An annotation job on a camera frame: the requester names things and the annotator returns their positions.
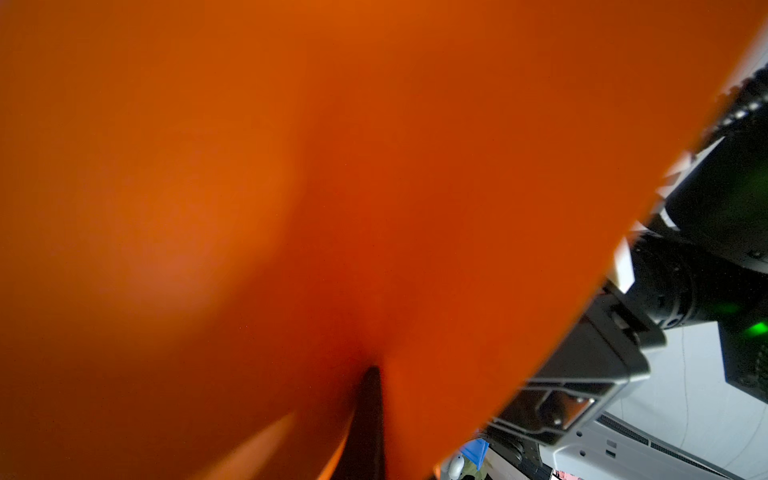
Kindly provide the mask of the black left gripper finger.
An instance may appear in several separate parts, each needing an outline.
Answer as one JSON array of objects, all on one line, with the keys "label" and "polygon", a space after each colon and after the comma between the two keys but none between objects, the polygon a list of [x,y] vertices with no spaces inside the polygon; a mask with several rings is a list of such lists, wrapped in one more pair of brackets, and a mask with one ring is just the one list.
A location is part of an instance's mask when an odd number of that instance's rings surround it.
[{"label": "black left gripper finger", "polygon": [[369,368],[361,380],[345,446],[331,478],[386,478],[383,396],[381,374],[376,366]]}]

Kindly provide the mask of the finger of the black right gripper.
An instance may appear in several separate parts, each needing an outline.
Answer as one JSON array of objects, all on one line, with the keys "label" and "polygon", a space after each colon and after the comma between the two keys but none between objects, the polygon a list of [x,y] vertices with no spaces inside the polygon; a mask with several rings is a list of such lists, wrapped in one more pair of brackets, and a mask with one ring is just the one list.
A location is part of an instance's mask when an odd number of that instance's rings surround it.
[{"label": "finger of the black right gripper", "polygon": [[531,382],[487,421],[485,431],[554,446],[595,420],[626,387],[612,382]]}]

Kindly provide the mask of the orange wrapping paper sheet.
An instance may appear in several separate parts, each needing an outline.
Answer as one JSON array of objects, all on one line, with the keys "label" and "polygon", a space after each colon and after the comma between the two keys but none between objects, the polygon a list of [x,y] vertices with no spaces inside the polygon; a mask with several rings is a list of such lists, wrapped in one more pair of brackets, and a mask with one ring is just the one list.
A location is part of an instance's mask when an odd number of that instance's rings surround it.
[{"label": "orange wrapping paper sheet", "polygon": [[1,475],[421,479],[566,334],[763,1],[5,1]]}]

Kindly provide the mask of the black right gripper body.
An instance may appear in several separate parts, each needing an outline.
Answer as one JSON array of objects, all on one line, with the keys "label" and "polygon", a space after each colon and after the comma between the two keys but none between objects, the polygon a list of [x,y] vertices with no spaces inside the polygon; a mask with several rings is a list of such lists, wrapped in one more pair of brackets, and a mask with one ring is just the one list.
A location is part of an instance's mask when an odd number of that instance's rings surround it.
[{"label": "black right gripper body", "polygon": [[662,329],[640,307],[617,288],[604,287],[527,387],[612,396],[648,379],[649,356],[665,347]]}]

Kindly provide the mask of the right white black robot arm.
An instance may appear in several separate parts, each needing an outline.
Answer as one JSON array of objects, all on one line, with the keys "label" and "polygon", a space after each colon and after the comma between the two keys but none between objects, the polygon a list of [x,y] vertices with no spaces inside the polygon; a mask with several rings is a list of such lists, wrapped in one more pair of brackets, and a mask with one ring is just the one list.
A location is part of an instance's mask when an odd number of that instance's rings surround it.
[{"label": "right white black robot arm", "polygon": [[766,477],[766,69],[719,103],[616,277],[481,430],[492,477]]}]

